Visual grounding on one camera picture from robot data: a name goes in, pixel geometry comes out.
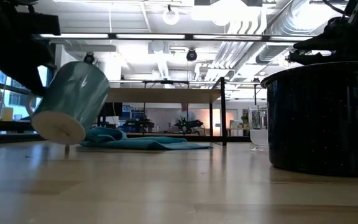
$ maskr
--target wooden table surface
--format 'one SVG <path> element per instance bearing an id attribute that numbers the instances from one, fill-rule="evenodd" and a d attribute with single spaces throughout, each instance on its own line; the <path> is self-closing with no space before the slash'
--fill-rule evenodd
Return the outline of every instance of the wooden table surface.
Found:
<path id="1" fill-rule="evenodd" d="M 0 145 L 0 223 L 358 223 L 358 179 L 273 168 L 251 143 L 212 146 Z"/>

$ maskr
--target blue towel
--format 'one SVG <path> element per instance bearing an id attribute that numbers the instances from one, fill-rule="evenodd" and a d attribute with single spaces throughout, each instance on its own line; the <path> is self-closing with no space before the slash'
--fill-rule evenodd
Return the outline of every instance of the blue towel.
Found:
<path id="1" fill-rule="evenodd" d="M 116 129 L 97 127 L 86 132 L 84 147 L 107 147 L 113 149 L 145 149 L 145 150 L 180 150 L 208 149 L 211 146 L 200 146 L 188 143 L 186 139 L 171 137 L 127 138 L 127 135 Z"/>

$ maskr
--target ceiling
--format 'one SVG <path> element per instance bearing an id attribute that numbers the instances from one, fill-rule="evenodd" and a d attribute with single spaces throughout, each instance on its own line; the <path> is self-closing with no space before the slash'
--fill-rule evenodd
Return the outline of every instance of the ceiling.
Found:
<path id="1" fill-rule="evenodd" d="M 276 0 L 276 4 L 268 4 L 273 0 L 266 0 L 263 8 L 266 11 L 266 21 L 269 22 L 271 18 L 276 15 L 281 8 L 289 0 Z M 168 25 L 163 21 L 163 13 L 167 9 L 167 3 L 156 4 L 155 1 L 148 2 L 131 2 L 131 1 L 116 1 L 115 3 L 83 3 L 75 2 L 55 2 L 54 0 L 43 0 L 35 5 L 37 12 L 45 14 L 56 14 L 59 16 L 60 28 L 63 33 L 108 33 L 108 32 L 125 32 L 125 33 L 193 33 L 193 34 L 226 34 L 231 31 L 229 24 L 225 26 L 217 26 L 213 21 L 193 20 L 192 6 L 194 0 L 182 0 L 179 2 L 172 2 L 172 9 L 179 11 L 179 20 L 175 25 Z M 321 25 L 315 33 L 322 32 L 324 25 Z M 71 40 L 58 42 L 67 46 L 73 45 L 113 45 L 116 47 L 116 52 L 121 58 L 121 73 L 122 75 L 139 79 L 144 78 L 144 74 L 151 74 L 158 72 L 158 57 L 155 54 L 150 54 L 148 40 Z M 165 41 L 169 45 L 168 54 L 165 54 L 166 66 L 169 70 L 188 70 L 195 71 L 198 63 L 212 63 L 217 57 L 217 53 L 222 46 L 222 42 L 218 41 Z M 196 49 L 198 59 L 195 62 L 188 62 L 186 53 L 188 49 Z M 81 59 L 85 56 L 85 51 L 68 51 L 69 54 Z M 100 52 L 96 54 L 100 60 L 104 60 L 105 55 L 110 52 Z M 248 75 L 249 80 L 254 75 L 263 72 L 265 76 L 272 73 L 286 69 L 279 62 L 272 62 L 267 66 L 257 68 L 256 73 Z M 237 91 L 238 86 L 231 91 L 232 96 L 241 96 Z M 253 90 L 244 90 L 246 98 L 253 97 Z"/>

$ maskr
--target glass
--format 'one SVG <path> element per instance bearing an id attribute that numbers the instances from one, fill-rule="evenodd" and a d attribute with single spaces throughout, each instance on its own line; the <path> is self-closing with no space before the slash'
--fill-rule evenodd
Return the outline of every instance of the glass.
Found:
<path id="1" fill-rule="evenodd" d="M 48 68 L 45 66 L 39 66 L 38 67 L 38 72 L 41 78 L 41 82 L 43 86 L 47 86 L 47 79 L 48 79 Z M 17 82 L 16 80 L 12 79 L 11 77 L 5 75 L 5 73 L 3 73 L 2 71 L 0 71 L 0 83 L 1 84 L 6 84 L 9 86 L 13 86 L 16 88 L 21 88 L 26 90 L 27 88 L 25 88 L 23 85 L 21 85 L 19 82 Z"/>
<path id="2" fill-rule="evenodd" d="M 267 105 L 248 108 L 250 138 L 255 147 L 251 151 L 264 151 L 269 148 L 267 132 Z"/>
<path id="3" fill-rule="evenodd" d="M 25 103 L 27 100 L 27 95 L 22 93 L 16 93 L 14 91 L 0 89 L 0 114 L 1 108 L 12 108 L 12 117 L 4 119 L 19 121 L 19 120 L 30 120 L 29 114 L 25 108 Z M 41 98 L 37 97 L 37 99 L 31 104 L 31 108 L 35 109 L 38 104 L 41 102 Z"/>

